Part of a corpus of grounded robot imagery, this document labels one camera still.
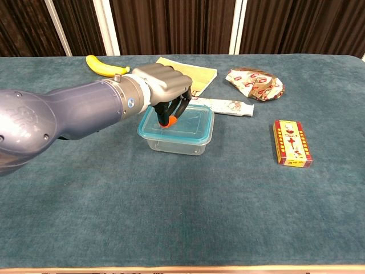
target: clear plastic container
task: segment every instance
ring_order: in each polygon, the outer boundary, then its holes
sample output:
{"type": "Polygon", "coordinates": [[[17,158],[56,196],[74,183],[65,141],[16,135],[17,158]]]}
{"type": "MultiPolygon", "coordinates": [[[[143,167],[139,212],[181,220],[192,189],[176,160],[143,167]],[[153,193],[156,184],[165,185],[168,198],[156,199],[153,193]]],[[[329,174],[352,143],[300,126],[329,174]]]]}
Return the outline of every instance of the clear plastic container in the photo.
{"type": "Polygon", "coordinates": [[[138,134],[151,149],[188,155],[201,155],[212,139],[214,112],[206,106],[188,105],[177,123],[162,128],[152,107],[146,110],[138,134]]]}

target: teal tablecloth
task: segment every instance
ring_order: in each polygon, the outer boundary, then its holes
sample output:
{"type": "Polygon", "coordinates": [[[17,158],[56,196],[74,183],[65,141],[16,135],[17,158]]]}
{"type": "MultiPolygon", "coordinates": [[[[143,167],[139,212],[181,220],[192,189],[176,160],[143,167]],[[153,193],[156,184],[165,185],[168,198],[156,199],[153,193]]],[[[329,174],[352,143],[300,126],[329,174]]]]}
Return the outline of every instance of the teal tablecloth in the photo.
{"type": "MultiPolygon", "coordinates": [[[[365,263],[365,63],[333,55],[167,58],[217,68],[202,96],[254,103],[254,116],[216,115],[201,156],[151,150],[137,135],[142,114],[83,140],[56,141],[0,178],[0,267],[365,263]],[[277,75],[286,94],[245,98],[225,80],[243,66],[277,75]],[[275,119],[302,122],[312,167],[277,164],[275,119]]],[[[157,59],[101,58],[132,67],[157,59]]],[[[100,78],[83,57],[0,58],[0,88],[47,92],[100,78]]]]}

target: banana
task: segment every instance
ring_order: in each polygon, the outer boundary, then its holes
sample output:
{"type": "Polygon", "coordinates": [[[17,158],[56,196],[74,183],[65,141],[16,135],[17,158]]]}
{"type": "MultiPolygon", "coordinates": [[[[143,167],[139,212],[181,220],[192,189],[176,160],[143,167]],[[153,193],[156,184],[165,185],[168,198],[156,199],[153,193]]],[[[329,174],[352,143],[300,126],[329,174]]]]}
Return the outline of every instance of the banana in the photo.
{"type": "Polygon", "coordinates": [[[129,72],[129,67],[117,67],[107,65],[98,60],[94,55],[86,56],[86,63],[91,68],[91,70],[101,76],[113,77],[115,74],[126,74],[129,72]]]}

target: red and yellow box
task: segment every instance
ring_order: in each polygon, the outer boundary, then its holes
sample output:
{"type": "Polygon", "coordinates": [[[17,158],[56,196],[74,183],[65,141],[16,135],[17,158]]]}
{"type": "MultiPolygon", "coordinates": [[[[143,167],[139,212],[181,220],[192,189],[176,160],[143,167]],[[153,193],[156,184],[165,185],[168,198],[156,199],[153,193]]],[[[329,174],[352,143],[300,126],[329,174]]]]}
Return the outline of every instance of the red and yellow box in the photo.
{"type": "Polygon", "coordinates": [[[278,163],[291,167],[310,167],[313,159],[302,124],[276,120],[273,130],[278,163]]]}

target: dark curtain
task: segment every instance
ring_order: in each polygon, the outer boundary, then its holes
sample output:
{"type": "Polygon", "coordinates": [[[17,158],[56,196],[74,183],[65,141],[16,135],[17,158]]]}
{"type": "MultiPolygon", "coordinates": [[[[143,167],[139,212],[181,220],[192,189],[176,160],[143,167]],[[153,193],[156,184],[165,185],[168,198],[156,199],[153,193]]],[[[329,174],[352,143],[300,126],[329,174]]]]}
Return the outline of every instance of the dark curtain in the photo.
{"type": "Polygon", "coordinates": [[[110,0],[121,54],[227,54],[235,0],[110,0]]]}
{"type": "Polygon", "coordinates": [[[365,53],[365,0],[249,0],[241,54],[365,53]]]}
{"type": "Polygon", "coordinates": [[[106,55],[92,0],[54,0],[73,56],[106,55]]]}
{"type": "Polygon", "coordinates": [[[65,56],[44,1],[0,0],[0,56],[65,56]]]}

